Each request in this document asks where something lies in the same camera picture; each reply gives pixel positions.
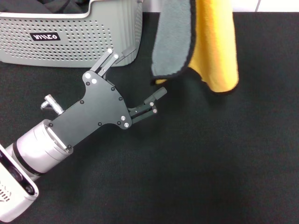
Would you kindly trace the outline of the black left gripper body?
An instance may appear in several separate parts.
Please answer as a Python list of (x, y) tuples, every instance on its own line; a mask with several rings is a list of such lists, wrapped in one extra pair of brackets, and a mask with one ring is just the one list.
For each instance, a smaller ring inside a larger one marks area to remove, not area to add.
[(116, 87), (93, 71), (87, 71), (82, 80), (85, 95), (49, 127), (63, 149), (74, 147), (106, 124), (121, 129), (132, 126), (128, 108)]

